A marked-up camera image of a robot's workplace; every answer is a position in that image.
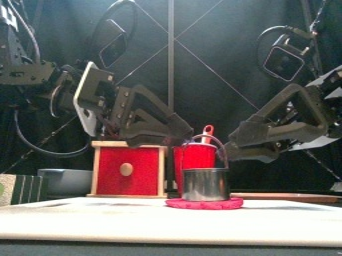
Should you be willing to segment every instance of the red panel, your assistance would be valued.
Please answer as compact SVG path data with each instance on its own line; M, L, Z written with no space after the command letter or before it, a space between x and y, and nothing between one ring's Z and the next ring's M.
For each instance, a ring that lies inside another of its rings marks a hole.
M120 166L130 163L132 174L123 176ZM99 195L158 195L158 148L100 148Z

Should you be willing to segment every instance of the red cup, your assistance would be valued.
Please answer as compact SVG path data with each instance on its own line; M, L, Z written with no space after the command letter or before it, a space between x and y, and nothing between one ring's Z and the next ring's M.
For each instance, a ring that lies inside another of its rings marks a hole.
M214 168L216 147L207 143L188 143L174 147L174 170L178 193L183 190L183 170Z

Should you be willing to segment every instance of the black curtain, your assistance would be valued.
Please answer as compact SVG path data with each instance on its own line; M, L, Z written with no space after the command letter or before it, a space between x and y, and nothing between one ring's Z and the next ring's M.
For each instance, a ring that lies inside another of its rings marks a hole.
M44 1L36 37L41 56L57 65L73 64L88 57L88 42L96 22L112 0ZM168 102L168 32L170 2L136 0L138 30L128 50L110 70L119 84L143 84ZM301 0L175 0L174 1L174 108L202 133L207 124L215 136L227 142L227 135L239 122L267 103L286 83L267 76L256 67L256 38L264 29L289 25L306 30ZM321 1L309 1L315 15ZM31 20L39 1L27 3ZM318 46L323 72L341 65L341 6L329 4L319 31ZM115 20L130 29L132 15L123 8ZM264 49L279 34L267 38ZM303 73L298 83L313 79ZM1 170L29 150L13 131L12 109L1 107ZM20 115L28 139L37 143L69 117L53 119L47 110ZM48 143L51 150L72 151L81 147L85 135L73 121ZM39 168L92 169L92 150L75 159L53 159L36 153L11 169L13 173L35 173ZM341 142L313 149L334 172L341 170ZM232 188L238 190L327 190L335 179L322 165L303 152L285 153L270 164L259 161L230 163Z

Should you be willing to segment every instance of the wooden box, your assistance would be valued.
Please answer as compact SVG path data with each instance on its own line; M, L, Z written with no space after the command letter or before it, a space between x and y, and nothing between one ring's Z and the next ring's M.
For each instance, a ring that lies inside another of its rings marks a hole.
M123 141L93 141L89 196L164 197L164 148L130 148Z

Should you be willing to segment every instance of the stainless steel cup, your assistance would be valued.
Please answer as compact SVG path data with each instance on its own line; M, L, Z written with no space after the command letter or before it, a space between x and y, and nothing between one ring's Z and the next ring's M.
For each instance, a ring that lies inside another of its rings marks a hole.
M183 170L182 199L223 201L230 199L228 169L199 168Z

